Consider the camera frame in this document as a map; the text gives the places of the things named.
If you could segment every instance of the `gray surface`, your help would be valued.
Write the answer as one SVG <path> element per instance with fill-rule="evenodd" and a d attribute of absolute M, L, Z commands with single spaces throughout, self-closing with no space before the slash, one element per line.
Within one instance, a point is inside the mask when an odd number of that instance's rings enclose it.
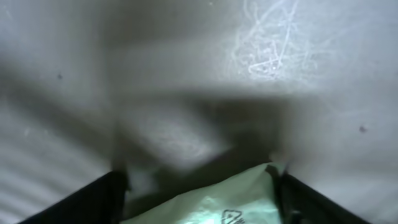
<path fill-rule="evenodd" d="M 396 1 L 0 4 L 1 222 L 110 161 L 128 167 L 133 215 L 271 151 L 352 212 L 398 222 Z"/>

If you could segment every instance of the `plastic bag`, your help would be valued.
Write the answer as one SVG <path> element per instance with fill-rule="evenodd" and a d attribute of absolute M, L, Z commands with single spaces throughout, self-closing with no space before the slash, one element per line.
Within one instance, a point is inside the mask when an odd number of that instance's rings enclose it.
<path fill-rule="evenodd" d="M 269 165 L 181 194 L 122 224 L 281 224 Z"/>

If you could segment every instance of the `printed symbol on bag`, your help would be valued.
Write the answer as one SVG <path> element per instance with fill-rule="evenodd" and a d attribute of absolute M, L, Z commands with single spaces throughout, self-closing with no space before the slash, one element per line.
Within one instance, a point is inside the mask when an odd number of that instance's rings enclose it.
<path fill-rule="evenodd" d="M 243 218 L 240 218 L 243 213 L 236 210 L 224 210 L 221 224 L 244 224 Z"/>

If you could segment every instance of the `metal surface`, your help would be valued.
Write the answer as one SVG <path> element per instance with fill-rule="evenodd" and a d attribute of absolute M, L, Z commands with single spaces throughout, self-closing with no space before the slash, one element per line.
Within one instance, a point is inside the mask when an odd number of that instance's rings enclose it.
<path fill-rule="evenodd" d="M 0 5 L 0 222 L 110 161 L 132 215 L 270 151 L 355 214 L 398 221 L 398 2 Z"/>

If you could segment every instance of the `dirt particle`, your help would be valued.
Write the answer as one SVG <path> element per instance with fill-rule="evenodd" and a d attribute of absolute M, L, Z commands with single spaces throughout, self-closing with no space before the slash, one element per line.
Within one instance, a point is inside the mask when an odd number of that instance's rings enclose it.
<path fill-rule="evenodd" d="M 366 132 L 368 131 L 368 129 L 365 128 L 363 125 L 361 125 L 361 126 L 359 127 L 359 131 L 360 131 L 361 133 L 366 133 Z"/>

